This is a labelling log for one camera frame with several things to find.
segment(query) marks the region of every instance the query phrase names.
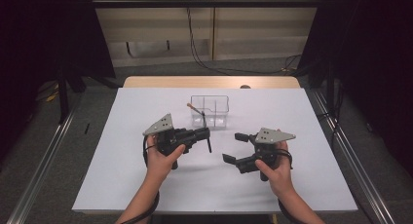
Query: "person's left hand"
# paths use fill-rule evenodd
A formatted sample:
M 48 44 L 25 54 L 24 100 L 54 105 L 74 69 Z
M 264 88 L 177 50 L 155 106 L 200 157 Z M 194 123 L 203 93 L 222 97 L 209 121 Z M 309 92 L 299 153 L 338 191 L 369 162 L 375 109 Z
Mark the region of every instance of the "person's left hand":
M 182 155 L 183 151 L 185 150 L 185 145 L 179 145 L 171 154 L 166 157 L 158 151 L 158 148 L 156 146 L 156 136 L 156 134 L 149 135 L 146 140 L 147 147 L 150 147 L 147 149 L 148 169 L 146 171 L 146 177 L 163 182 L 172 169 L 172 164 Z

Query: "hand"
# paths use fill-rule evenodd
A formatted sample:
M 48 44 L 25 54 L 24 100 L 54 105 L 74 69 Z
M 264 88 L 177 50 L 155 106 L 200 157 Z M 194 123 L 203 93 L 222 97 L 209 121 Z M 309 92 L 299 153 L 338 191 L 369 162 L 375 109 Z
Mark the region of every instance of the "hand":
M 277 142 L 276 147 L 288 151 L 288 145 L 285 141 Z M 279 167 L 276 169 L 268 167 L 261 160 L 256 160 L 255 165 L 270 180 L 271 189 L 277 196 L 288 195 L 291 192 L 295 192 L 291 181 L 291 169 L 289 159 L 285 156 L 278 156 L 277 158 Z
M 182 155 L 183 151 L 185 150 L 185 145 L 179 145 L 171 154 L 165 156 L 158 151 L 156 143 L 156 135 L 149 135 L 146 140 L 146 145 L 147 147 L 149 147 L 147 149 L 148 169 L 146 171 L 146 177 L 163 182 L 172 169 L 172 164 Z

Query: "gray carpet floor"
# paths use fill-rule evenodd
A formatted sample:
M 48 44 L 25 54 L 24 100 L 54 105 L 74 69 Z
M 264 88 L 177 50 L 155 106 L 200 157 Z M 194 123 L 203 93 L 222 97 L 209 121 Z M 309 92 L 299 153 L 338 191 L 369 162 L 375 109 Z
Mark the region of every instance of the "gray carpet floor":
M 291 63 L 291 67 L 296 66 L 296 62 Z M 288 72 L 280 72 L 280 69 L 285 67 L 285 59 L 279 58 L 210 61 L 205 64 L 215 68 L 263 72 L 252 74 L 247 71 L 221 70 L 231 75 L 288 75 Z M 202 68 L 195 62 L 116 68 L 116 73 L 117 78 L 110 80 L 118 84 L 123 84 L 127 77 L 133 75 L 222 75 L 215 70 Z M 308 87 L 307 77 L 299 77 L 298 80 L 314 104 L 316 114 L 320 114 L 314 100 L 314 90 Z M 118 213 L 86 215 L 71 210 L 116 96 L 116 90 L 102 86 L 91 78 L 85 78 L 85 83 L 87 90 L 84 93 L 69 90 L 70 103 L 76 103 L 78 100 L 78 107 L 25 223 L 113 223 L 119 216 Z M 58 97 L 49 102 L 43 99 L 38 101 L 31 120 L 2 166 L 0 223 L 6 223 L 9 219 L 55 134 L 58 119 Z M 323 118 L 320 118 L 320 124 L 327 140 L 330 140 L 331 130 Z M 413 179 L 388 153 L 380 135 L 368 130 L 367 121 L 362 113 L 346 95 L 341 107 L 340 124 L 366 172 L 382 195 L 394 222 L 411 223 Z M 337 162 L 359 202 L 360 209 L 355 212 L 319 215 L 326 223 L 370 223 L 369 218 L 373 223 L 379 223 L 346 158 L 337 143 L 333 145 Z M 278 215 L 278 221 L 289 223 L 282 215 Z M 157 216 L 155 222 L 269 223 L 268 217 L 264 215 L 165 215 Z

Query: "forearm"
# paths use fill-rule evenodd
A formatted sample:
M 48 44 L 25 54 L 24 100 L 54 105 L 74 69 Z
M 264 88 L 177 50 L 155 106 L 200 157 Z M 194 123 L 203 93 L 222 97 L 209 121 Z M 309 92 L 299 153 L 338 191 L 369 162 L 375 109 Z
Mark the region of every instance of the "forearm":
M 295 191 L 280 195 L 279 199 L 295 219 L 308 224 L 324 223 Z
M 146 176 L 139 190 L 137 190 L 130 204 L 119 217 L 116 223 L 123 223 L 125 221 L 128 221 L 148 210 L 154 203 L 155 197 L 161 185 L 162 180 Z M 138 223 L 146 223 L 147 219 L 148 218 L 145 218 Z

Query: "clear plastic container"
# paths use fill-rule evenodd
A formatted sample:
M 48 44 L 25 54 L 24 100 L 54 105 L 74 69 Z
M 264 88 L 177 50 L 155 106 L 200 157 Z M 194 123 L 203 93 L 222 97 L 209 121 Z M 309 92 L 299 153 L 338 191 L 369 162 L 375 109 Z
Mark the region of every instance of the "clear plastic container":
M 229 112 L 229 98 L 226 95 L 192 95 L 191 104 L 206 115 L 206 126 L 210 129 L 225 129 Z M 201 128 L 203 116 L 191 109 L 192 126 Z

